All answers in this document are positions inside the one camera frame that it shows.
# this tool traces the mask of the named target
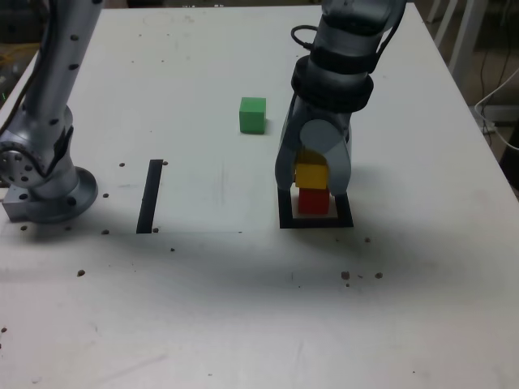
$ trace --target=green cube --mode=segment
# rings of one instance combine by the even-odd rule
[[[263,97],[242,97],[240,132],[243,134],[264,134],[266,115],[267,99]]]

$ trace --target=wire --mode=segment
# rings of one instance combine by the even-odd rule
[[[481,69],[479,70],[479,81],[481,82],[481,96],[485,96],[485,81],[483,79],[483,69],[485,68],[485,64],[487,63],[488,50],[485,51],[485,55],[483,56],[483,61],[481,62]],[[485,107],[482,107],[481,114],[485,117]],[[487,128],[487,122],[483,120],[483,136],[488,137],[489,146],[492,145],[492,137],[490,136],[490,131]]]
[[[508,77],[499,87],[494,89],[492,92],[490,92],[488,95],[483,97],[475,106],[474,106],[474,112],[483,120],[483,123],[491,123],[493,126],[495,123],[491,122],[487,118],[485,118],[481,112],[478,112],[478,106],[481,105],[483,102],[485,102],[490,97],[494,96],[502,87],[504,87],[517,73],[519,73],[519,67]],[[495,133],[497,136],[503,141],[504,144],[506,144],[508,147],[512,148],[513,150],[519,151],[519,147],[515,147],[508,143],[505,138],[503,138],[503,135],[497,130],[497,127],[495,128]]]
[[[52,34],[54,33],[54,21],[56,20],[56,4],[54,0],[49,0],[49,9],[50,9],[50,18],[49,18],[49,26],[47,28],[47,36],[45,39],[45,42],[42,42],[40,45],[40,53],[39,58],[36,60],[36,65],[34,66],[34,69],[32,70],[31,75],[29,76],[27,82],[25,83],[24,87],[22,88],[21,92],[18,95],[18,98],[16,99],[15,104],[13,105],[13,108],[9,112],[9,115],[7,116],[6,121],[2,124],[2,127],[0,127],[0,135],[4,133],[4,131],[7,129],[7,127],[11,124],[13,118],[15,117],[16,113],[18,112],[19,107],[22,104],[22,100],[25,97],[25,94],[27,93],[27,90],[32,84],[32,81],[36,78],[38,75],[41,64],[44,63],[45,58],[47,56],[47,53],[49,52],[49,42],[52,38]]]
[[[511,7],[509,6],[508,9],[507,9],[506,8],[506,2],[504,2],[504,5],[503,5],[503,12],[504,12],[504,32],[505,32],[506,41],[507,41],[507,53],[506,53],[506,57],[504,59],[503,67],[501,68],[500,79],[497,82],[494,91],[492,93],[489,93],[487,96],[485,96],[485,83],[483,81],[483,68],[484,68],[485,62],[487,60],[487,55],[488,55],[488,50],[489,50],[489,49],[487,49],[487,51],[485,52],[485,56],[483,57],[483,62],[482,62],[481,70],[480,70],[480,73],[479,73],[479,78],[480,78],[480,81],[481,81],[481,88],[482,88],[482,95],[485,96],[485,97],[483,97],[481,99],[481,101],[479,101],[474,106],[474,111],[483,120],[483,135],[487,135],[488,136],[488,144],[490,146],[492,145],[492,138],[491,138],[491,135],[490,135],[490,131],[488,130],[488,127],[487,127],[487,122],[490,122],[490,121],[487,119],[487,117],[485,115],[485,108],[487,107],[487,105],[489,105],[491,103],[492,99],[494,98],[495,93],[497,91],[499,91],[510,79],[512,79],[513,76],[517,73],[517,71],[519,71],[519,69],[517,69],[506,81],[504,81],[504,83],[501,83],[501,81],[503,81],[504,73],[505,73],[506,68],[508,66],[508,61],[509,61],[510,56],[512,54],[512,32],[510,31],[510,12],[511,12]],[[480,112],[478,112],[478,105],[480,105],[482,103],[483,103],[483,105],[482,105],[482,107],[480,109]],[[490,122],[490,123],[494,126],[494,131],[497,134],[497,136],[500,138],[500,140],[506,146],[510,147],[513,150],[519,151],[518,147],[513,146],[512,144],[508,143],[506,141],[506,139],[504,139],[503,135],[499,132],[499,130],[495,126],[495,123],[493,123],[493,122]]]
[[[295,41],[295,43],[297,43],[298,45],[301,45],[302,47],[304,47],[307,50],[311,50],[312,47],[314,47],[314,45],[312,43],[303,42],[303,41],[301,41],[299,38],[297,38],[295,36],[295,33],[297,31],[299,31],[299,30],[317,31],[317,27],[316,26],[308,26],[306,24],[302,24],[301,26],[296,26],[296,27],[292,28],[292,31],[290,31],[290,35],[292,36],[292,39]]]

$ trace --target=black cable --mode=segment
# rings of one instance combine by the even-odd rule
[[[377,59],[376,59],[376,62],[374,64],[374,66],[373,66],[373,71],[375,70],[375,67],[376,67],[377,63],[379,62],[380,57],[382,56],[382,53],[384,52],[386,47],[388,47],[389,41],[393,38],[393,36],[395,35],[395,32],[397,32],[398,26],[400,26],[400,23],[401,23],[401,21],[402,21],[402,19],[404,17],[404,12],[405,12],[405,2],[402,3],[402,8],[400,10],[400,14],[398,15],[397,22],[395,23],[394,26],[392,26],[391,32],[388,34],[388,37],[386,38],[386,40],[384,42],[382,42],[382,44],[380,45],[379,51],[377,53]]]
[[[298,44],[298,45],[301,45],[302,47],[304,47],[305,49],[307,50],[311,50],[312,47],[314,47],[314,45],[312,43],[308,43],[308,42],[303,42],[301,41],[299,38],[297,38],[295,36],[295,33],[299,30],[312,30],[312,31],[317,31],[317,27],[316,26],[309,26],[309,25],[306,25],[306,24],[302,24],[300,26],[296,26],[294,28],[292,28],[292,31],[290,31],[290,35],[292,36],[292,39]]]
[[[483,70],[485,69],[485,64],[487,63],[487,57],[488,57],[488,51],[489,49],[485,51],[485,55],[483,56],[483,61],[481,62],[481,69],[479,70],[479,81],[481,82],[481,94],[482,98],[486,96],[485,94],[485,80],[483,79]],[[485,118],[485,107],[482,106],[481,108],[481,116]],[[483,136],[488,137],[488,144],[489,146],[492,145],[492,137],[490,136],[490,131],[487,127],[487,121],[483,120]]]
[[[18,95],[18,98],[16,99],[15,105],[13,105],[12,110],[9,112],[9,116],[7,116],[6,121],[2,124],[2,127],[0,127],[0,135],[4,133],[4,131],[7,129],[7,127],[11,124],[13,118],[15,117],[16,113],[18,112],[18,109],[20,105],[22,104],[22,100],[25,97],[25,94],[27,93],[27,90],[32,84],[32,81],[36,78],[38,75],[41,64],[44,63],[44,60],[47,56],[47,53],[49,52],[49,42],[50,39],[54,33],[54,26],[53,23],[56,20],[56,4],[54,0],[49,0],[49,11],[50,11],[50,18],[49,18],[49,26],[47,27],[47,36],[45,39],[45,42],[41,42],[40,44],[40,53],[39,58],[36,60],[36,65],[34,66],[34,69],[32,70],[31,75],[29,76],[27,82],[25,83],[24,87],[22,88],[21,92]]]

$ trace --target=cable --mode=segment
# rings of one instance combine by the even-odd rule
[[[297,38],[295,36],[295,33],[297,31],[299,31],[299,30],[317,31],[317,27],[316,26],[308,26],[306,24],[302,24],[301,26],[296,26],[296,27],[292,28],[292,31],[290,31],[290,35],[292,36],[292,39],[295,41],[295,43],[297,43],[298,45],[301,45],[302,47],[304,47],[307,50],[311,50],[312,47],[314,47],[314,45],[312,43],[303,42],[303,41],[301,41],[299,38]]]
[[[483,120],[483,123],[491,123],[493,126],[495,125],[495,123],[491,122],[490,120],[488,120],[487,118],[485,118],[481,112],[478,112],[478,106],[481,105],[484,101],[486,101],[488,98],[494,96],[502,87],[504,87],[517,73],[519,73],[519,68],[517,68],[513,73],[512,75],[510,75],[510,77],[508,77],[499,87],[497,87],[496,89],[494,89],[492,92],[490,92],[488,95],[486,95],[485,97],[483,97],[475,106],[474,106],[474,112]],[[508,147],[512,148],[513,150],[516,150],[519,152],[519,147],[515,147],[513,145],[511,145],[510,143],[508,143],[504,138],[503,138],[503,135],[501,135],[501,133],[497,130],[497,127],[495,128],[495,133],[497,134],[497,136],[503,141],[504,144],[506,144]]]
[[[488,51],[485,51],[485,55],[483,56],[483,61],[481,62],[481,69],[479,70],[479,81],[481,82],[481,96],[485,96],[485,81],[483,79],[483,69],[485,68],[485,64],[487,63]],[[481,114],[485,117],[485,107],[482,107]],[[492,145],[492,137],[490,136],[490,131],[487,128],[487,122],[483,120],[483,136],[488,137],[488,145]]]
[[[31,75],[29,76],[27,82],[25,83],[24,87],[22,88],[21,92],[18,95],[18,98],[16,99],[15,104],[13,105],[12,110],[9,112],[9,115],[7,116],[6,121],[2,124],[2,127],[0,127],[0,135],[4,133],[4,131],[7,129],[7,127],[11,124],[13,118],[15,117],[16,113],[18,112],[18,109],[20,105],[22,104],[22,100],[25,97],[25,94],[27,93],[27,90],[32,84],[32,81],[36,78],[38,75],[41,64],[44,63],[44,60],[47,56],[47,53],[49,52],[49,42],[52,38],[52,34],[54,33],[54,21],[56,20],[56,4],[54,0],[49,0],[49,10],[50,10],[50,18],[49,18],[49,26],[47,28],[47,36],[45,42],[42,42],[40,45],[40,53],[39,58],[36,60],[36,65],[34,66],[34,69],[32,70]]]

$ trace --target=black square frame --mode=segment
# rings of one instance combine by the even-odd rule
[[[279,209],[280,229],[340,229],[353,227],[354,220],[351,217],[350,201],[348,195],[334,196],[337,217],[323,218],[296,218],[292,214],[292,196],[289,190],[277,189],[277,207]]]

